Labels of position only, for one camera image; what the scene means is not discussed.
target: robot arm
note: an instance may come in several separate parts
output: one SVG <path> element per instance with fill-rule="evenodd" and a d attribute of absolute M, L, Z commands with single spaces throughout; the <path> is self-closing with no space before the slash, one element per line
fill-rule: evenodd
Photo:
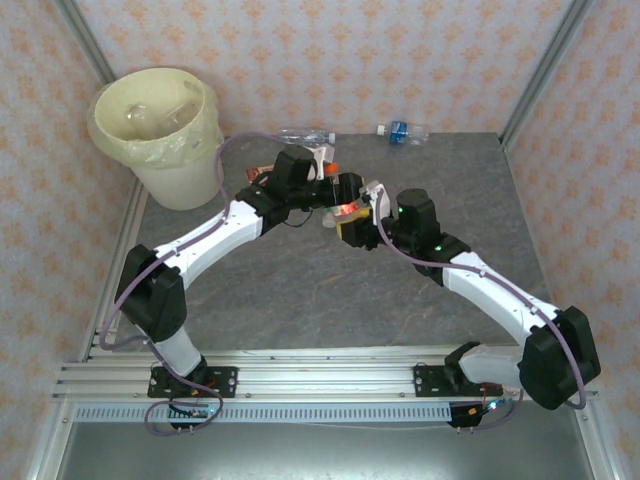
<path fill-rule="evenodd" d="M 481 383 L 522 387 L 547 409 L 562 405 L 577 391 L 576 375 L 561 340 L 540 314 L 553 322 L 566 341 L 584 382 L 600 374 L 587 317 L 575 307 L 561 311 L 526 293 L 492 270 L 468 245 L 441 232 L 427 192 L 401 192 L 397 196 L 397 219 L 392 217 L 389 199 L 377 182 L 367 185 L 362 197 L 368 204 L 363 206 L 367 212 L 338 225 L 344 241 L 367 249 L 390 243 L 417 263 L 422 261 L 423 265 L 415 267 L 418 272 L 474 303 L 518 344 L 489 347 L 469 342 L 445 359 L 444 378 L 436 379 L 436 384 L 451 384 L 454 391 Z M 439 391 L 438 385 L 433 385 L 433 390 Z"/>
<path fill-rule="evenodd" d="M 204 270 L 234 248 L 286 221 L 291 210 L 308 211 L 356 200 L 360 210 L 338 225 L 339 236 L 351 246 L 372 249 L 384 243 L 377 225 L 381 222 L 393 246 L 414 259 L 476 267 L 481 271 L 478 275 L 468 270 L 416 266 L 422 275 L 481 308 L 518 344 L 489 347 L 470 342 L 452 352 L 445 362 L 443 381 L 455 391 L 462 392 L 465 385 L 479 383 L 522 386 L 536 402 L 553 409 L 577 388 L 566 355 L 545 322 L 504 286 L 487 278 L 487 274 L 502 280 L 503 285 L 525 296 L 533 308 L 554 319 L 579 363 L 585 382 L 600 373 L 584 314 L 573 307 L 561 312 L 532 297 L 490 269 L 468 245 L 441 232 L 433 201 L 424 190 L 405 190 L 398 195 L 396 219 L 382 185 L 374 182 L 363 187 L 361 177 L 352 173 L 337 178 L 323 177 L 317 174 L 318 168 L 310 151 L 298 146 L 286 147 L 278 155 L 266 183 L 254 182 L 236 195 L 221 228 L 167 260 L 124 302 L 122 311 L 145 332 L 179 375 L 199 384 L 207 380 L 206 362 L 183 327 L 184 292 Z M 376 211 L 380 212 L 380 218 L 373 214 Z M 125 261 L 118 295 L 156 258 L 177 251 L 180 244 L 217 223 L 221 215 L 155 251 L 142 245 L 132 249 Z"/>

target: gray table surface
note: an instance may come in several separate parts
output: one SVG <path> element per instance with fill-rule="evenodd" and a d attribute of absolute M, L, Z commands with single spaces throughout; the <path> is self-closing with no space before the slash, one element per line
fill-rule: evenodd
<path fill-rule="evenodd" d="M 240 140 L 223 155 L 231 195 L 245 169 L 273 163 L 281 146 Z M 442 229 L 465 241 L 495 270 L 542 299 L 547 292 L 511 174 L 492 133 L 434 134 L 424 147 L 391 146 L 375 135 L 339 136 L 342 171 L 379 180 L 392 203 L 425 188 Z M 151 197 L 139 241 L 152 248 L 217 214 L 219 196 L 176 212 Z M 293 212 L 295 223 L 305 214 Z M 204 272 L 187 291 L 186 329 L 211 349 L 510 343 L 496 322 L 462 297 L 419 275 L 385 247 L 371 252 L 341 242 L 318 211 L 303 228 L 281 225 Z M 121 322 L 118 337 L 134 333 Z"/>

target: orange bottle cap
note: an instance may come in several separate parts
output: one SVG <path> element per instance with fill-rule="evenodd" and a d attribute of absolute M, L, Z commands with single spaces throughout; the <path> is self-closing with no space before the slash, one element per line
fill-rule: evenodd
<path fill-rule="evenodd" d="M 337 163 L 329 163 L 329 164 L 324 166 L 324 174 L 325 175 L 331 175 L 333 173 L 338 173 L 338 170 L 340 170 L 340 167 L 338 167 Z"/>

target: clear plastic bottle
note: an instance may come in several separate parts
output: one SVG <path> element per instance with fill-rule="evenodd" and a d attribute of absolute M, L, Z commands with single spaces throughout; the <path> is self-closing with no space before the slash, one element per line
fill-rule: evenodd
<path fill-rule="evenodd" d="M 378 125 L 378 135 L 386 136 L 389 143 L 406 143 L 409 145 L 424 145 L 429 139 L 431 127 L 429 125 L 411 124 L 394 121 L 387 127 Z"/>
<path fill-rule="evenodd" d="M 324 143 L 336 143 L 336 134 L 311 127 L 283 128 L 278 130 L 278 137 L 287 143 L 294 143 L 304 147 L 319 147 Z"/>
<path fill-rule="evenodd" d="M 158 118 L 146 105 L 134 105 L 126 117 L 136 130 L 138 140 L 155 140 L 171 135 L 189 124 L 198 114 L 199 105 L 187 102 Z"/>

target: floral wallpaper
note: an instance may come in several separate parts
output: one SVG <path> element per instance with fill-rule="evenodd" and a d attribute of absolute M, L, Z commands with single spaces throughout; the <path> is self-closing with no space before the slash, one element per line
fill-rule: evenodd
<path fill-rule="evenodd" d="M 132 175 L 93 147 L 100 84 L 52 1 L 0 3 L 0 477 L 25 478 L 75 360 Z"/>
<path fill-rule="evenodd" d="M 601 0 L 509 155 L 559 305 L 592 322 L 620 452 L 640 472 L 640 9 Z"/>
<path fill-rule="evenodd" d="M 116 75 L 184 68 L 221 127 L 507 122 L 570 0 L 79 0 Z"/>

